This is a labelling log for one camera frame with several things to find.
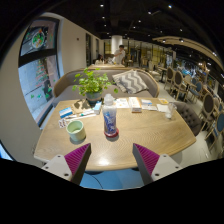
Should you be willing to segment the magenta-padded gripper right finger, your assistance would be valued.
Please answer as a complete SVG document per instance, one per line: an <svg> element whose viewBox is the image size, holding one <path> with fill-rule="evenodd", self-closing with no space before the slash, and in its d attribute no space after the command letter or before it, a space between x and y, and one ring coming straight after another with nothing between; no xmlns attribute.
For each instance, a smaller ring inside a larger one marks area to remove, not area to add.
<svg viewBox="0 0 224 224"><path fill-rule="evenodd" d="M182 169L169 155L158 155L139 144L133 144L132 152L145 185Z"/></svg>

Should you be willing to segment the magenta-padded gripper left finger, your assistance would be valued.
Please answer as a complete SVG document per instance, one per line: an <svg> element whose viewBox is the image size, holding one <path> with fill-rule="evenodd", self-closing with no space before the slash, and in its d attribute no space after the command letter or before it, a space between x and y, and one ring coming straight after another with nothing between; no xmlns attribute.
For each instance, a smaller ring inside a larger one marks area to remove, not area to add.
<svg viewBox="0 0 224 224"><path fill-rule="evenodd" d="M65 156L58 154L42 169L68 180L76 185L81 183L85 168L91 155L91 144L85 144Z"/></svg>

